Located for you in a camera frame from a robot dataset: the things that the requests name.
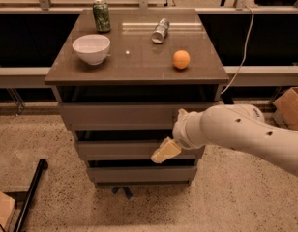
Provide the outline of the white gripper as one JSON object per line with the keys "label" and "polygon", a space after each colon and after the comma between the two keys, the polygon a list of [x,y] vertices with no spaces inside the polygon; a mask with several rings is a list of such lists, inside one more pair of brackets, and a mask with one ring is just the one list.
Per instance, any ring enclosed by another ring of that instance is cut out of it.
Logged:
{"label": "white gripper", "polygon": [[187,112],[180,108],[172,131],[174,140],[167,137],[153,153],[151,161],[162,163],[178,156],[181,153],[181,148],[194,150],[205,146],[208,140],[201,128],[202,115],[202,112]]}

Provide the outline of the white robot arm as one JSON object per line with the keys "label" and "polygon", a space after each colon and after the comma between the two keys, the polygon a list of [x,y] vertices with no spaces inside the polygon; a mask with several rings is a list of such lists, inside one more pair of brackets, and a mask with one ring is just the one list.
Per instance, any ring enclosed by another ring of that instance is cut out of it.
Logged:
{"label": "white robot arm", "polygon": [[162,163],[184,150],[217,145],[266,160],[298,177],[298,131],[267,124],[250,104],[215,105],[202,112],[181,108],[172,130],[153,153]]}

